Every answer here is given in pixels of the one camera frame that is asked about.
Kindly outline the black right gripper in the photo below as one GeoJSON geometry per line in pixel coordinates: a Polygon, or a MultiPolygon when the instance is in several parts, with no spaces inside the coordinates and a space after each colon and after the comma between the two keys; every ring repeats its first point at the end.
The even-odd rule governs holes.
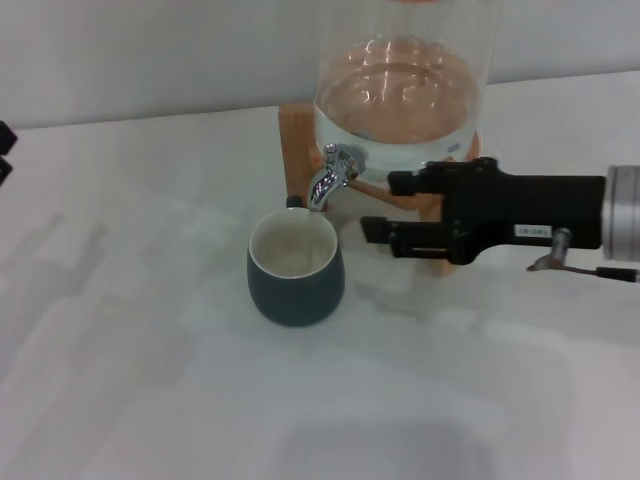
{"type": "Polygon", "coordinates": [[[395,258],[468,265],[495,246],[549,246],[551,234],[524,231],[539,227],[569,230],[577,249],[602,246],[603,176],[511,175],[482,157],[393,171],[388,185],[394,196],[443,195],[440,222],[360,219],[366,242],[388,245],[395,258]]]}

